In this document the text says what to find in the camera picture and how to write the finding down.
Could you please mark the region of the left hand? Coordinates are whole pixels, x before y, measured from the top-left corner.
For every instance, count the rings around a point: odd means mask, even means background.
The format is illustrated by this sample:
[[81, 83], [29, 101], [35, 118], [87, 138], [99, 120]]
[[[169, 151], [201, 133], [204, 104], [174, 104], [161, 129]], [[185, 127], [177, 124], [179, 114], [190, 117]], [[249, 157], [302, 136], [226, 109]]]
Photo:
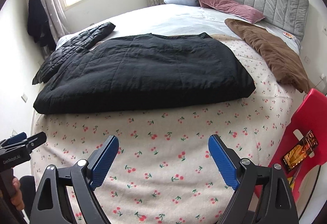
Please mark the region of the left hand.
[[16, 177], [13, 178], [12, 185], [15, 189], [15, 194], [11, 197], [11, 203], [16, 207], [18, 211], [22, 211], [24, 210], [24, 202], [22, 192], [20, 190], [20, 182]]

